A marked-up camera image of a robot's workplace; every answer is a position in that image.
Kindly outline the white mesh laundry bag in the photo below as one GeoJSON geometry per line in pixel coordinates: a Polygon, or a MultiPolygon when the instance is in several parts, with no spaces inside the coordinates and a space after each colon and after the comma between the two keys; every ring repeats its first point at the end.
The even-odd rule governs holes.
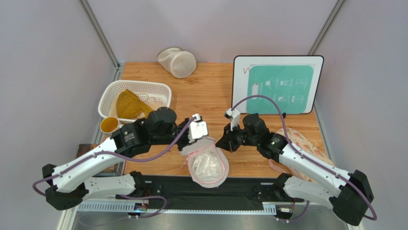
{"type": "Polygon", "coordinates": [[[215,139],[205,137],[180,151],[186,157],[191,178],[204,188],[219,187],[229,175],[229,162],[215,139]]]}

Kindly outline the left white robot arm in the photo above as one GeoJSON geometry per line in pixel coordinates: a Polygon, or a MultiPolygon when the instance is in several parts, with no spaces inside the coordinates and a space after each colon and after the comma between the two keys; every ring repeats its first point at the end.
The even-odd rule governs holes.
{"type": "Polygon", "coordinates": [[[95,197],[113,196],[119,199],[145,197],[147,186],[140,172],[123,176],[97,177],[103,169],[124,161],[137,161],[137,155],[147,153],[154,145],[166,150],[179,150],[208,135],[206,122],[199,114],[176,123],[176,113],[161,107],[133,123],[114,131],[96,148],[60,165],[42,168],[43,180],[49,187],[43,196],[57,210],[66,210],[95,197]]]}

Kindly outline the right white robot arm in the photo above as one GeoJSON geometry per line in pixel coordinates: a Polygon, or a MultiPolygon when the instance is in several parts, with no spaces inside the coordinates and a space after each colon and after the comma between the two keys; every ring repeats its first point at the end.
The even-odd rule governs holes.
{"type": "Polygon", "coordinates": [[[270,132],[258,114],[238,121],[240,112],[228,109],[224,116],[230,124],[224,127],[223,136],[216,147],[235,152],[240,146],[253,146],[265,158],[295,169],[311,182],[282,173],[274,185],[289,197],[318,203],[332,209],[333,213],[349,225],[359,226],[374,195],[366,174],[359,170],[349,172],[325,163],[302,149],[286,136],[270,132]]]}

